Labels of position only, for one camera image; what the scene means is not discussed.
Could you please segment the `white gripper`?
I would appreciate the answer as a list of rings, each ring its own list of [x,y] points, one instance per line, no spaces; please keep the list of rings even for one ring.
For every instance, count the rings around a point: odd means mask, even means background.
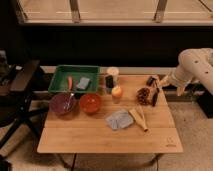
[[[157,83],[156,78],[150,76],[146,82],[147,86],[151,86],[153,83],[155,83],[155,87],[157,89],[157,92],[160,92],[160,87]],[[160,80],[160,86],[161,87],[167,87],[169,85],[175,86],[176,85],[176,81],[175,79],[171,76],[171,75],[166,75],[164,76],[161,80]]]

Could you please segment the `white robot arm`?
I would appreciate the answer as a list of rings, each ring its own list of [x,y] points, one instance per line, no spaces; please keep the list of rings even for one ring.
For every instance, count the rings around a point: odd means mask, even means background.
[[[157,85],[175,86],[177,95],[181,96],[193,80],[198,80],[213,95],[213,48],[183,50],[178,55],[178,66]]]

